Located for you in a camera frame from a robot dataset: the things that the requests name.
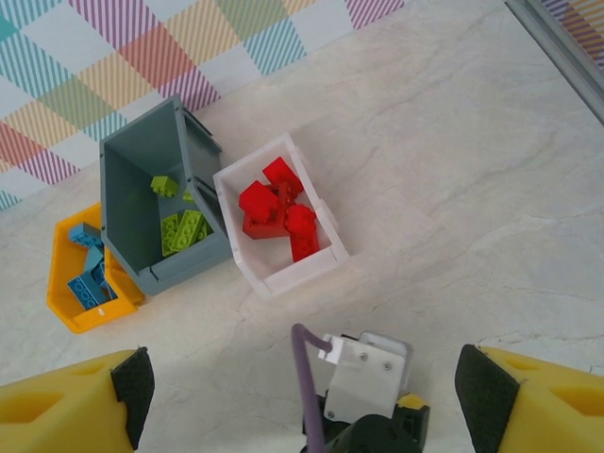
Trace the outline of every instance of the table surface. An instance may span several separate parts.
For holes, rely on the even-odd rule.
[[[416,0],[198,112],[231,163],[290,132],[353,257],[263,301],[233,261],[83,335],[45,307],[54,225],[98,165],[0,215],[0,384],[145,345],[141,452],[296,452],[289,331],[413,344],[427,452],[468,452],[464,344],[604,374],[604,130],[496,0]],[[323,391],[333,372],[313,361]]]

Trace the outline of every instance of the plaid fabric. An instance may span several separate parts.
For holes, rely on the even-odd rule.
[[[604,0],[541,0],[541,3],[604,71]]]
[[[200,109],[403,0],[0,0],[0,210],[162,99]]]

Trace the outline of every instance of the gray bin wall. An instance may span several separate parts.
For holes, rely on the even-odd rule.
[[[220,146],[171,97],[101,142],[101,236],[141,290],[158,294],[231,257],[212,176]],[[178,183],[174,197],[157,196],[153,176]],[[185,189],[194,203],[182,199]],[[160,220],[200,210],[213,233],[168,258],[161,255]]]

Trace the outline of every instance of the lime green lego brick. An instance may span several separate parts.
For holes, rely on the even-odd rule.
[[[161,219],[161,255],[169,257],[175,254],[172,241],[178,231],[178,214],[172,214]]]
[[[174,196],[178,192],[178,183],[168,176],[154,176],[151,189],[159,196]]]
[[[189,189],[185,189],[185,193],[182,194],[182,199],[185,201],[193,202],[193,196],[189,193]]]
[[[180,252],[185,248],[190,247],[195,243],[199,236],[199,228],[201,228],[203,216],[198,210],[185,210],[178,231],[172,242],[172,248],[176,252]]]
[[[213,231],[211,229],[211,226],[208,223],[208,221],[204,218],[203,222],[201,224],[201,227],[199,228],[199,235],[197,236],[197,240],[198,241],[203,241],[211,233],[213,233]]]

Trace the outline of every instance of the storage bin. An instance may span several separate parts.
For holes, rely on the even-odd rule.
[[[221,149],[178,96],[108,136],[100,147],[101,237],[145,294],[160,293],[231,257],[212,180]],[[176,181],[176,196],[157,196],[150,187],[154,176]],[[194,203],[183,200],[185,189]],[[164,258],[160,220],[184,210],[200,210],[213,232]]]
[[[296,203],[307,205],[317,215],[320,250],[296,263],[292,261],[289,238],[253,240],[242,231],[239,195],[256,179],[268,183],[262,169],[278,157],[285,159],[304,186]],[[256,292],[265,298],[319,277],[349,258],[337,233],[338,224],[314,190],[303,160],[292,138],[286,134],[214,175],[235,262]]]
[[[55,226],[53,258],[46,305],[73,333],[82,333],[108,323],[116,318],[136,311],[144,300],[144,294],[105,247],[105,278],[117,298],[100,306],[84,310],[77,298],[67,287],[67,282],[80,275],[88,250],[69,240],[69,230],[81,223],[101,227],[101,205],[99,203],[68,217]]]

